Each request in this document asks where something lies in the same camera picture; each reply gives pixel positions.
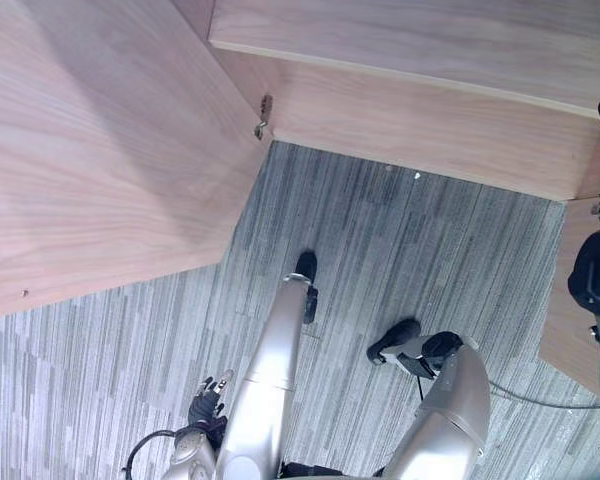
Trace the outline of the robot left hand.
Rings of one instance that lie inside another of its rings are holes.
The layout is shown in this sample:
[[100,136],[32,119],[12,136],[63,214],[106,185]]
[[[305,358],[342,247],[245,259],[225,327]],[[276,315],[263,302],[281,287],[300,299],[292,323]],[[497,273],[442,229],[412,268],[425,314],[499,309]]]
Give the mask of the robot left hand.
[[212,427],[221,420],[224,405],[220,398],[233,376],[234,371],[228,369],[219,377],[209,376],[200,383],[188,409],[189,425]]

